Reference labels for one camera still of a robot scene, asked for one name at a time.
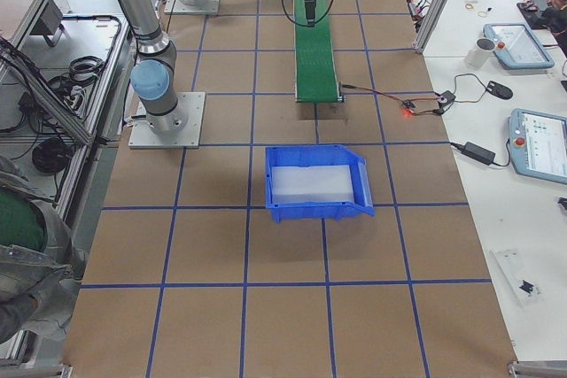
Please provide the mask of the green conveyor belt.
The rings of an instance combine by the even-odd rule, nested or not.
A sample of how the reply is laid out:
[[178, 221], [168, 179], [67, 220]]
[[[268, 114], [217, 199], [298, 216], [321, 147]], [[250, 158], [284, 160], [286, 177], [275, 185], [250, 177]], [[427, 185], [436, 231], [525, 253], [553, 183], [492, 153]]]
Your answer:
[[340, 93], [336, 75], [330, 18], [327, 13], [329, 0], [316, 0], [314, 27], [306, 25], [304, 0], [293, 0], [295, 35], [295, 92], [300, 103], [338, 103], [344, 97]]

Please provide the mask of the small black controller box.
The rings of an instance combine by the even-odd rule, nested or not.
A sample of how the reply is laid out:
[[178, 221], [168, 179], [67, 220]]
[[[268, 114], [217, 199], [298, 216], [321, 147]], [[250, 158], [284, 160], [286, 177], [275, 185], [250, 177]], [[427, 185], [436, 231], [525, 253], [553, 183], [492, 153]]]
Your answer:
[[442, 93], [437, 93], [437, 102], [440, 110], [445, 110], [450, 107], [455, 101], [455, 94], [450, 90], [445, 90]]

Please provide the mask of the blue plastic bin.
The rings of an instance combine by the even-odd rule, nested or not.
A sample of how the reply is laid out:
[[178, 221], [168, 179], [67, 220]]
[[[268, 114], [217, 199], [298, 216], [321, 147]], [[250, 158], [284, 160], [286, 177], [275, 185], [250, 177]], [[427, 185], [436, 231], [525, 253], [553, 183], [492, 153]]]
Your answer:
[[265, 193], [276, 223], [375, 214], [366, 159], [339, 144], [267, 147]]

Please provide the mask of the white paper cup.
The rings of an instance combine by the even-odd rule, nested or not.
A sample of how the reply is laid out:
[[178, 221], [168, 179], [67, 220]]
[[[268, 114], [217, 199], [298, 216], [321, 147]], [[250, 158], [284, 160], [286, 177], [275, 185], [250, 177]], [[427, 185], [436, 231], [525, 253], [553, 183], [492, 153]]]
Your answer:
[[493, 55], [495, 47], [494, 41], [490, 38], [477, 39], [473, 48], [464, 58], [465, 64], [471, 68], [479, 69]]

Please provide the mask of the far teach pendant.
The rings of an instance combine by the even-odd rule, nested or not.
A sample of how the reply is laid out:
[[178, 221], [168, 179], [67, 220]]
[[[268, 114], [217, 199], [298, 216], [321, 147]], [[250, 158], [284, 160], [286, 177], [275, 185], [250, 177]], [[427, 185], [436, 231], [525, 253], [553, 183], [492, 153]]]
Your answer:
[[549, 69], [555, 65], [555, 61], [525, 23], [485, 24], [483, 34], [495, 43], [493, 53], [505, 68]]

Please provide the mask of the teach pendant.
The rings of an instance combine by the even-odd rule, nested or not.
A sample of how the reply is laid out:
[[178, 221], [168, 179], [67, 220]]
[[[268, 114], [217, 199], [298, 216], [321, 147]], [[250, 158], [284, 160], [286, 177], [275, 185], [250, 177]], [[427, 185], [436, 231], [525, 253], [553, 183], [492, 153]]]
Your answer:
[[505, 68], [549, 69], [555, 65], [555, 61], [525, 23], [485, 24], [483, 34], [495, 43], [493, 53]]
[[514, 109], [509, 116], [511, 163], [518, 174], [566, 183], [566, 118]]

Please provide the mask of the black computer mouse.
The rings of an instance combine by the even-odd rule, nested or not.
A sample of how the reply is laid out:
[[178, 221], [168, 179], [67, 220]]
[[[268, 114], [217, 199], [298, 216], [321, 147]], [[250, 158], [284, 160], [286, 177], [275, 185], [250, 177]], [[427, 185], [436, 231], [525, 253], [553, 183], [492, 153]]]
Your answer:
[[486, 91], [502, 100], [510, 100], [513, 97], [513, 91], [511, 88], [496, 81], [489, 81], [486, 84]]

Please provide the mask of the black power adapter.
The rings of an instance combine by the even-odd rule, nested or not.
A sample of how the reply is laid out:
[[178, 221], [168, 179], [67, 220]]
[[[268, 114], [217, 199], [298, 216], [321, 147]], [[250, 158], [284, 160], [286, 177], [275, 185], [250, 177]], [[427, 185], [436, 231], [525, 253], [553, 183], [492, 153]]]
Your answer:
[[495, 159], [495, 153], [491, 150], [488, 150], [484, 147], [481, 147], [475, 143], [466, 142], [465, 144], [460, 143], [453, 143], [451, 142], [450, 145], [459, 151], [462, 155], [474, 159], [475, 161], [486, 165], [486, 166], [498, 166], [498, 167], [506, 167], [511, 162], [511, 154], [509, 151], [509, 144], [506, 143], [506, 150], [508, 153], [508, 159], [505, 164], [497, 163]]

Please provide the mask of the near teach pendant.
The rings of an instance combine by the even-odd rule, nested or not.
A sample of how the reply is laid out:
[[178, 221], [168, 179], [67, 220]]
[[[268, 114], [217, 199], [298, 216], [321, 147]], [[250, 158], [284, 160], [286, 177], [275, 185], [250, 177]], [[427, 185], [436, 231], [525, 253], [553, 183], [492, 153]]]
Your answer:
[[566, 183], [566, 118], [514, 109], [509, 116], [511, 163], [518, 174]]

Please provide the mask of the clear plastic bag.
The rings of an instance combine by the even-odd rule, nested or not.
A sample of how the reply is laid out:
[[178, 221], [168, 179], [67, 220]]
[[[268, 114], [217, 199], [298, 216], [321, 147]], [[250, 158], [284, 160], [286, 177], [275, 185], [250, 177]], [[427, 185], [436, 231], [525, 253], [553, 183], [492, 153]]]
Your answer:
[[490, 254], [519, 305], [533, 305], [542, 300], [540, 286], [525, 278], [524, 261], [518, 249], [490, 251]]

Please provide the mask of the person in grey jacket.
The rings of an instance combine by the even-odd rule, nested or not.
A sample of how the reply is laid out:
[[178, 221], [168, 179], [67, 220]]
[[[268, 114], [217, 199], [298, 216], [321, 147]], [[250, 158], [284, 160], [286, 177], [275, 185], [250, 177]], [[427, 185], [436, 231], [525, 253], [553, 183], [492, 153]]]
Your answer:
[[76, 295], [63, 282], [82, 279], [86, 258], [50, 196], [1, 157], [1, 341], [20, 330], [64, 340]]

